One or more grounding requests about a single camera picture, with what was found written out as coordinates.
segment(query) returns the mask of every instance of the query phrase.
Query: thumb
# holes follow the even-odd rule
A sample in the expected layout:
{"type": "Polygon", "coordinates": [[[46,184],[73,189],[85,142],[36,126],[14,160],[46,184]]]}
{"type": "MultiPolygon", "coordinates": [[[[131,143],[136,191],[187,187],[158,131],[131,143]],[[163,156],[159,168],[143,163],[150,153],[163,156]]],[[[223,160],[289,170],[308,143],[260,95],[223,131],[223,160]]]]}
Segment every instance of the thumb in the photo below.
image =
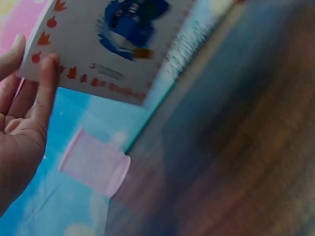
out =
{"type": "Polygon", "coordinates": [[[18,35],[13,47],[0,56],[0,81],[14,73],[23,59],[26,39],[24,35],[18,35]]]}

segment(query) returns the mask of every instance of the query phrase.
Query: hand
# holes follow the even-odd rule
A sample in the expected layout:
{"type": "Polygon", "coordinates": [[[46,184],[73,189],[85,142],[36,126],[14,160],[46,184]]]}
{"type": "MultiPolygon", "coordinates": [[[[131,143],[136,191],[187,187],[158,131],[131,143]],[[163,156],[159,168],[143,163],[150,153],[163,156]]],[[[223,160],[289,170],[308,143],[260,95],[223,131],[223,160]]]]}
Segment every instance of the hand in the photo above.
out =
{"type": "Polygon", "coordinates": [[[40,83],[16,77],[25,48],[25,37],[0,56],[0,217],[26,189],[45,153],[59,59],[43,60],[40,83]]]}

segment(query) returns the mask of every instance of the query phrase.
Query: blue cartoon character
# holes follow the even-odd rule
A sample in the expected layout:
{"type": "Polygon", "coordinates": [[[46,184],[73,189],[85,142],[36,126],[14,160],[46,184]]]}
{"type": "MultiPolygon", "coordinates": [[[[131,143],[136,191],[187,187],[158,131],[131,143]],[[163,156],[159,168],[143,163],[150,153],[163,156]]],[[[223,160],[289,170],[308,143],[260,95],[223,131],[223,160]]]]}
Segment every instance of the blue cartoon character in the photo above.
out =
{"type": "Polygon", "coordinates": [[[153,21],[170,5],[165,0],[113,0],[97,21],[99,42],[109,51],[134,60],[135,48],[147,48],[154,37],[153,21]]]}

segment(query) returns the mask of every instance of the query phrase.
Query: wood grain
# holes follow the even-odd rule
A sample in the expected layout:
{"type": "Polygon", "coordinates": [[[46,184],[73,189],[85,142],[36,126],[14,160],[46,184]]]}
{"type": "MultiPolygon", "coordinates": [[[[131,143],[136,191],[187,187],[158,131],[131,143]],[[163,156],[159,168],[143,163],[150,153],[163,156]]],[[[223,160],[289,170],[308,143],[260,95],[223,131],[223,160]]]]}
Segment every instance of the wood grain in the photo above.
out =
{"type": "Polygon", "coordinates": [[[315,235],[315,5],[263,4],[159,109],[107,236],[315,235]]]}

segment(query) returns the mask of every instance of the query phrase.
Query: children's book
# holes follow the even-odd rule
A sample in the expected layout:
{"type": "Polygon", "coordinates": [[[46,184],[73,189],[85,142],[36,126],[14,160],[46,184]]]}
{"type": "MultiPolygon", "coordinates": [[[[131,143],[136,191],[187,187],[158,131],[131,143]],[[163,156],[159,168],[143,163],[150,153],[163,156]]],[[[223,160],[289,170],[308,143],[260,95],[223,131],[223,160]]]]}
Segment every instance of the children's book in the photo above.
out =
{"type": "Polygon", "coordinates": [[[28,42],[19,76],[38,81],[49,53],[60,87],[141,105],[194,0],[54,0],[28,42]]]}

